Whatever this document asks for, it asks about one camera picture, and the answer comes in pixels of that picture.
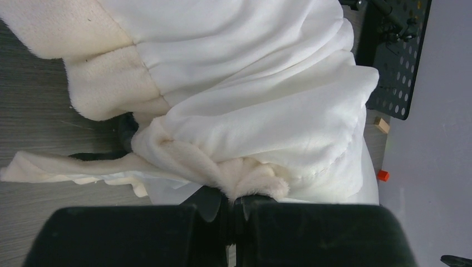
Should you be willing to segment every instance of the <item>orange block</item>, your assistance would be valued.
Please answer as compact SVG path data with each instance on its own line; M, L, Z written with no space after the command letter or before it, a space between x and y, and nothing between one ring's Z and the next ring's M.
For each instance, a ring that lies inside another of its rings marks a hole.
M378 171L377 178L381 181L388 181L390 178L390 174L388 171L380 170Z

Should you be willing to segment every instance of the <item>cream plush fabric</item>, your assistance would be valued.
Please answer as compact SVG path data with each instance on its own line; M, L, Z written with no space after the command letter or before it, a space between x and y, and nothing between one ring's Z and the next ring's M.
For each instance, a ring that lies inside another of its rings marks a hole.
M361 188L365 102L378 74L355 65L337 0L56 2L0 0L0 16L35 54L64 58L80 114L134 112L130 157L151 168L142 172L230 199L346 202ZM126 160L23 152L1 179L139 183L122 178L132 170Z

